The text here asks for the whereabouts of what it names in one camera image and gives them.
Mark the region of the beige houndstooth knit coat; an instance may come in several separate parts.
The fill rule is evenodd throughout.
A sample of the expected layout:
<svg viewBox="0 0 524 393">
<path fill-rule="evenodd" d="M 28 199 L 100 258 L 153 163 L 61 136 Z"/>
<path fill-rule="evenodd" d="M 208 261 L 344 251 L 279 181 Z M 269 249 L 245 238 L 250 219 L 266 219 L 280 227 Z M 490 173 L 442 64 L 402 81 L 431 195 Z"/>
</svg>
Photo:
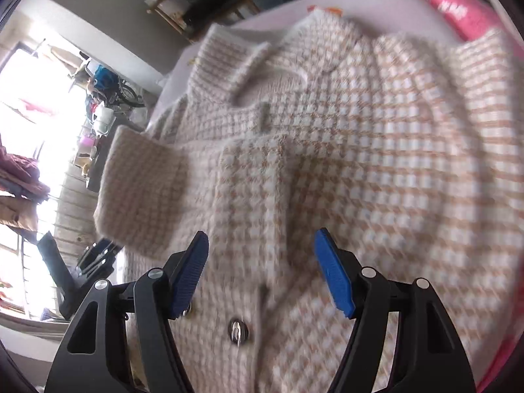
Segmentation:
<svg viewBox="0 0 524 393">
<path fill-rule="evenodd" d="M 198 392 L 324 392 L 352 322 L 313 252 L 329 230 L 390 279 L 428 279 L 480 381 L 523 265 L 523 65 L 496 29 L 457 46 L 372 38 L 327 11 L 222 26 L 187 89 L 116 132 L 94 214 L 134 280 L 208 234 L 172 324 Z"/>
</svg>

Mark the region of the blue bag on balcony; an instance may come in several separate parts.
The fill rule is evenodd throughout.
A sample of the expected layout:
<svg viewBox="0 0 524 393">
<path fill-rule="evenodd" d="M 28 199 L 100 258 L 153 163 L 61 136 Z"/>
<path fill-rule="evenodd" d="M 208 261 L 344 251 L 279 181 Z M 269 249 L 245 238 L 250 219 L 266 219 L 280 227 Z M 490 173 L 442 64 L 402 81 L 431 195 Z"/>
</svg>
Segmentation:
<svg viewBox="0 0 524 393">
<path fill-rule="evenodd" d="M 120 78 L 110 69 L 99 65 L 92 77 L 94 91 L 106 100 L 113 100 L 120 90 Z"/>
</svg>

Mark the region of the wooden chair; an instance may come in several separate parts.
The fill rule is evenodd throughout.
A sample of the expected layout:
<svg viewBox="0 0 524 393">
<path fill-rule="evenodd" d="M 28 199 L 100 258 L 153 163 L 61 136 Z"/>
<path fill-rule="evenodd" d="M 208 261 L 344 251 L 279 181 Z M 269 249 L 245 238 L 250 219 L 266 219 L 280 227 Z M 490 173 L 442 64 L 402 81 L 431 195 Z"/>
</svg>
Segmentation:
<svg viewBox="0 0 524 393">
<path fill-rule="evenodd" d="M 253 0 L 145 0 L 145 4 L 148 13 L 158 14 L 190 44 L 215 23 L 231 25 L 260 13 Z"/>
</svg>

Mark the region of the pink patterned blanket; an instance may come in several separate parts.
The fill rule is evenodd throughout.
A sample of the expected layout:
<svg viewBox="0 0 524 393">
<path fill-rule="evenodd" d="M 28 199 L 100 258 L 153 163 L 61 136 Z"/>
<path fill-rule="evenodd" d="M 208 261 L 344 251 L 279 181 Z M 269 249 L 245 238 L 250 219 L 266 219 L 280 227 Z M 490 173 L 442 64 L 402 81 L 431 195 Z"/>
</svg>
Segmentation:
<svg viewBox="0 0 524 393">
<path fill-rule="evenodd" d="M 427 0 L 464 41 L 474 41 L 492 28 L 507 34 L 516 56 L 523 60 L 523 44 L 510 32 L 496 11 L 481 0 Z"/>
</svg>

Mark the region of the pale pink bed sheet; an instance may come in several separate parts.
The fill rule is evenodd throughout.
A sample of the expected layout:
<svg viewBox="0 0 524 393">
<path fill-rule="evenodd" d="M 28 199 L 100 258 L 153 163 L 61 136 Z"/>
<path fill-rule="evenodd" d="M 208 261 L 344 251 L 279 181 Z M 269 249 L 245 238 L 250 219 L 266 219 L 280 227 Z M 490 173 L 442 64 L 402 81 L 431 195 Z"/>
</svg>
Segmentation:
<svg viewBox="0 0 524 393">
<path fill-rule="evenodd" d="M 276 42 L 311 11 L 336 8 L 370 37 L 404 34 L 442 45 L 463 40 L 426 0 L 294 0 L 243 20 L 232 29 L 237 36 L 256 43 Z"/>
</svg>

